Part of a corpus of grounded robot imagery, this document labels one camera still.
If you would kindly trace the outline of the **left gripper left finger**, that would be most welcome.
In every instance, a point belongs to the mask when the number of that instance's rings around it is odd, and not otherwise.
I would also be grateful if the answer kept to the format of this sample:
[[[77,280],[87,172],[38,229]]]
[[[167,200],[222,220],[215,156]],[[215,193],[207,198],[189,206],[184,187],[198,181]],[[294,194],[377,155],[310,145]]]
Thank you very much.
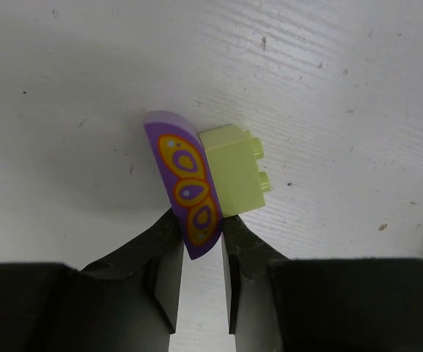
[[[167,211],[81,270],[0,263],[0,351],[167,351],[184,245]]]

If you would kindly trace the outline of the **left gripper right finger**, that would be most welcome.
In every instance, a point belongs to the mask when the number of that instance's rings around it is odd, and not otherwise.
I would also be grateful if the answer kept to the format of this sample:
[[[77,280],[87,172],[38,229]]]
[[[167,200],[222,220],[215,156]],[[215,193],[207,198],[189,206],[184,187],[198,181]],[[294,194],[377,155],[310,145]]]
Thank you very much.
[[[423,260],[291,260],[237,216],[223,223],[238,351],[423,351]]]

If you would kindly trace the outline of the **light yellow lego brick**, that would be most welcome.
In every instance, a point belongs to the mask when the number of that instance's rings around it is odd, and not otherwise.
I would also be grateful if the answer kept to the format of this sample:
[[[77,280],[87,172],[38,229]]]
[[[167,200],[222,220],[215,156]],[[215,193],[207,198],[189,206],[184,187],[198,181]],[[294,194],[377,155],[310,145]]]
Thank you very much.
[[[257,163],[264,157],[261,140],[236,125],[201,132],[199,138],[223,217],[264,207],[271,182]]]

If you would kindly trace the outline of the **purple butterfly curved lego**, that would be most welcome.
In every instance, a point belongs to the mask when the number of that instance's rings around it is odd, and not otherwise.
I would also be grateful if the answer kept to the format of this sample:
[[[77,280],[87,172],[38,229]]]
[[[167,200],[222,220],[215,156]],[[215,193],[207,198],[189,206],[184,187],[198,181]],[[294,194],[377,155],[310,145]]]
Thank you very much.
[[[144,129],[174,215],[192,260],[207,254],[221,236],[223,215],[194,126],[169,111],[151,111]]]

